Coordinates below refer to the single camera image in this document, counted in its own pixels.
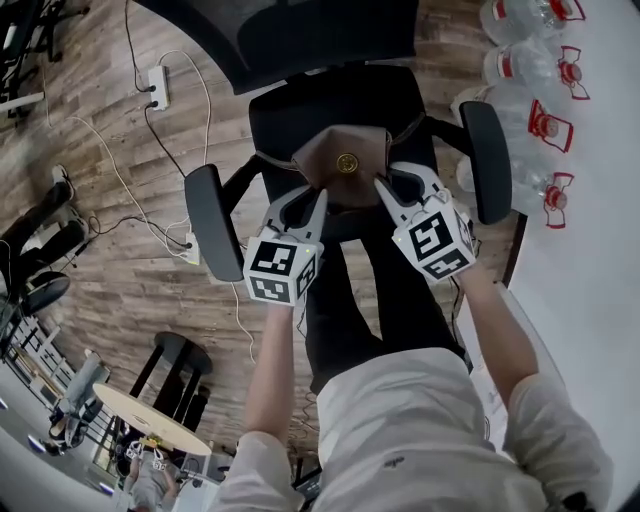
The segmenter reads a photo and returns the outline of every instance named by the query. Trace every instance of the mesh backrest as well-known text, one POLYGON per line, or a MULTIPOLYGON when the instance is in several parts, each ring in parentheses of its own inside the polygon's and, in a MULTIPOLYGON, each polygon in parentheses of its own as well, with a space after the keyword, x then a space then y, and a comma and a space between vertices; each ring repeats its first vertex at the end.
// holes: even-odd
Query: mesh backrest
POLYGON ((137 0, 191 36, 236 94, 312 69, 414 54, 418 0, 137 0))

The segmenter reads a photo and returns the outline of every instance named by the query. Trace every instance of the white sleeve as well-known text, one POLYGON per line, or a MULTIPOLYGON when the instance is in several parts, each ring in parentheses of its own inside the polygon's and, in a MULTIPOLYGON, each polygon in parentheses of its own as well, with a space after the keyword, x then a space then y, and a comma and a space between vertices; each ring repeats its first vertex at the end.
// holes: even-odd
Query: white sleeve
POLYGON ((291 467, 282 443, 269 434, 249 432, 240 439, 210 511, 291 512, 303 502, 291 487, 291 467))
POLYGON ((570 499, 604 511, 613 464, 591 426, 571 407, 564 387, 532 375, 515 387, 509 404, 504 449, 542 483, 550 504, 570 499))

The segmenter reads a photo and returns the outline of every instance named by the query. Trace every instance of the white shirt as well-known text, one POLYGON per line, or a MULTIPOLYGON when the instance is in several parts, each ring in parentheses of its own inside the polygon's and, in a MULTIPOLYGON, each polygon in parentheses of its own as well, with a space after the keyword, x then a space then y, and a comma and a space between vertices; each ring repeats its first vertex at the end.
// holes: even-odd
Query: white shirt
MULTIPOLYGON (((482 404, 462 360, 427 348, 373 359, 318 396, 321 493, 314 512, 544 511, 584 493, 604 511, 612 464, 564 389, 523 380, 509 404, 505 451, 485 441, 482 404)), ((285 448, 242 437, 215 512, 293 511, 285 448)))

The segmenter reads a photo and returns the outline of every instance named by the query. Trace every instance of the white wall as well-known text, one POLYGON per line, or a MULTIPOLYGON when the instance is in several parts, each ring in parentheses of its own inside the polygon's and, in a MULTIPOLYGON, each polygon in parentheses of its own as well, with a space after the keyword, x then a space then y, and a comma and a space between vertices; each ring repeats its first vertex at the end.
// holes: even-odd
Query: white wall
POLYGON ((640 14, 630 0, 580 2, 587 20, 564 39, 583 50, 592 100, 570 119, 567 228, 530 219, 509 289, 614 460, 617 510, 640 479, 640 14))
MULTIPOLYGON (((97 482, 103 477, 91 471, 91 446, 64 457, 31 450, 27 435, 46 438, 49 411, 6 365, 0 366, 0 398, 9 406, 0 410, 0 498, 9 510, 86 511, 89 502, 97 507, 92 506, 92 512, 109 510, 109 498, 85 485, 87 478, 97 482)), ((104 476, 104 482, 112 485, 104 476)))
POLYGON ((54 469, 3 429, 0 429, 0 456, 0 499, 10 512, 112 510, 107 496, 54 469))

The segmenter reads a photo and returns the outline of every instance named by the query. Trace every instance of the person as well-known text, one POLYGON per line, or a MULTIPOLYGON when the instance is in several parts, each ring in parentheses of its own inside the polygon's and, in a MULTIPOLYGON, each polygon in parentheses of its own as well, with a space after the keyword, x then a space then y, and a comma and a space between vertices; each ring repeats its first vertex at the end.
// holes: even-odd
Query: person
POLYGON ((38 228, 75 195, 64 167, 56 165, 52 175, 53 187, 40 203, 18 218, 0 236, 0 272, 9 296, 18 293, 29 277, 59 260, 85 240, 86 229, 81 220, 72 220, 41 248, 22 252, 38 228))
MULTIPOLYGON (((198 393, 193 396, 182 424, 195 432, 202 418, 202 413, 209 400, 210 391, 205 386, 198 388, 198 393)), ((124 481, 123 491, 131 494, 133 512, 156 512, 164 510, 169 512, 175 503, 179 493, 176 483, 180 475, 180 469, 176 463, 184 459, 184 453, 174 450, 173 453, 164 453, 164 469, 155 469, 156 455, 151 448, 145 448, 139 457, 131 461, 129 475, 124 481)))
MULTIPOLYGON (((458 274, 487 368, 508 410, 505 450, 485 420, 464 351, 424 278, 385 234, 363 239, 382 339, 360 315, 338 244, 307 296, 306 349, 318 394, 316 512, 604 511, 612 463, 539 372, 532 344, 488 271, 458 274)), ((293 409, 293 310, 269 305, 246 399, 246 433, 212 510, 298 510, 285 445, 293 409)))
POLYGON ((110 372, 98 354, 90 350, 86 350, 85 354, 86 361, 71 379, 64 396, 49 417, 49 439, 42 441, 49 455, 64 455, 79 446, 84 441, 89 424, 102 410, 102 402, 96 397, 93 385, 106 382, 110 372))

